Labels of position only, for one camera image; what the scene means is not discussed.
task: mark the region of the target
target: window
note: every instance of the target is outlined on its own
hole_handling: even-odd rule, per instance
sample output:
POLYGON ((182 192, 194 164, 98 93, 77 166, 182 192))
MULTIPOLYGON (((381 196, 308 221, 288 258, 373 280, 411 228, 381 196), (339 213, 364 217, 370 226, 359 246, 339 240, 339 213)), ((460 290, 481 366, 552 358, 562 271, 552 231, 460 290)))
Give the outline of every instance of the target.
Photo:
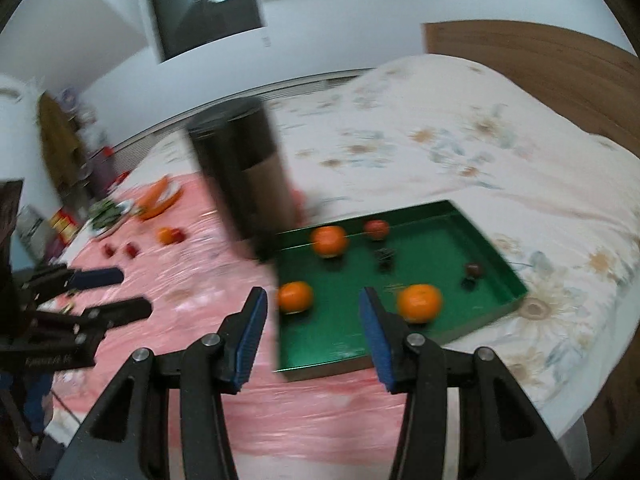
POLYGON ((256 0, 151 0, 164 59, 262 27, 256 0))

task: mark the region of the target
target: carrot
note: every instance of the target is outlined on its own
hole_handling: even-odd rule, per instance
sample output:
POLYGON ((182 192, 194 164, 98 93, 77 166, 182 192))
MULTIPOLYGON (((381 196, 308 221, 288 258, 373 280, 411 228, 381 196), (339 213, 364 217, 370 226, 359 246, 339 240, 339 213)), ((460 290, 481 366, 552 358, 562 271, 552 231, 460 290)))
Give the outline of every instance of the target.
POLYGON ((169 179, 169 175, 165 175, 146 190, 146 193, 136 202, 139 215, 145 214, 147 211, 153 209, 156 206, 156 202, 158 202, 158 199, 161 197, 162 193, 164 193, 164 190, 169 186, 170 182, 171 179, 169 179))
POLYGON ((175 204, 181 196, 182 196, 182 188, 179 187, 178 191, 172 194, 169 198, 167 198, 166 200, 163 200, 162 202, 157 204, 155 207, 151 209, 147 209, 142 214, 139 214, 138 219, 143 221, 149 220, 150 218, 154 218, 158 216, 160 213, 164 213, 173 204, 175 204))

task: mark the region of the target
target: black cable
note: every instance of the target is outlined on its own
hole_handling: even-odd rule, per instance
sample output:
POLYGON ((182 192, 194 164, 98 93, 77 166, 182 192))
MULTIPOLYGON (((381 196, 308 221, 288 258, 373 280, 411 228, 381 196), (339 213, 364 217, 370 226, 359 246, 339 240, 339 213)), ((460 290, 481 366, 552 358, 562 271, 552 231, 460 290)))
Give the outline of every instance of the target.
POLYGON ((78 423, 78 426, 80 426, 82 424, 82 421, 79 418, 77 418, 76 414, 69 409, 69 407, 65 404, 65 401, 60 399, 60 396, 53 390, 53 388, 51 389, 51 395, 54 396, 54 398, 60 403, 60 406, 62 406, 62 408, 69 415, 71 415, 71 418, 78 423))

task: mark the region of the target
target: pink tablecloth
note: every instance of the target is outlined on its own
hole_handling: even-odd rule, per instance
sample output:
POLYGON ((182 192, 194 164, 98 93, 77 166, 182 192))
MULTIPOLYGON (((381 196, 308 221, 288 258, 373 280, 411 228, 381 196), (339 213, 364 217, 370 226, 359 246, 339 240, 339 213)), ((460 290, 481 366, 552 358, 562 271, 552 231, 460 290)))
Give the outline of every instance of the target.
MULTIPOLYGON (((252 286, 270 294, 270 319, 264 330, 250 382, 237 396, 224 396, 226 423, 234 452, 289 456, 333 463, 376 463, 392 458, 402 419, 404 396, 390 396, 373 370, 313 381, 285 383, 272 372, 276 364, 275 276, 270 266, 240 260, 228 250, 209 195, 199 176, 178 177, 185 193, 166 213, 147 222, 129 220, 108 243, 118 248, 107 259, 105 242, 92 242, 72 265, 94 268, 117 265, 126 276, 118 287, 78 296, 83 307, 143 294, 154 312, 144 322, 109 332, 97 353, 97 365, 76 377, 77 384, 58 384, 68 405, 87 412, 127 357, 145 346, 155 354, 183 349, 215 332, 223 317, 242 307, 252 286), (188 239, 162 246, 156 231, 183 227, 188 239), (130 260, 121 248, 140 246, 130 260)), ((127 198, 143 192, 139 188, 127 198)), ((170 440, 178 446, 175 420, 170 440)))

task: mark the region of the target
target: green tray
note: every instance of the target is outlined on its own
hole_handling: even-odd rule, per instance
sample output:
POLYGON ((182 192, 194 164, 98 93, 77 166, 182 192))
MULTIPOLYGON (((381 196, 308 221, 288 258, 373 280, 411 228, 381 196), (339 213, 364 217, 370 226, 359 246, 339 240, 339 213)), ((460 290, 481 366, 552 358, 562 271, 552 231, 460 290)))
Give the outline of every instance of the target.
POLYGON ((371 366, 358 316, 358 294, 373 286, 385 308, 396 311, 396 292, 414 283, 431 283, 444 297, 440 315, 416 332, 444 344, 515 309, 527 288, 478 229, 448 201, 412 206, 334 222, 350 245, 340 262, 323 260, 309 242, 311 228, 278 235, 279 284, 307 282, 313 307, 280 315, 279 372, 297 381, 371 366), (384 245, 396 250, 394 270, 378 272, 372 242, 362 233, 370 219, 390 225, 384 245), (479 262, 484 277, 472 292, 460 287, 464 265, 479 262))

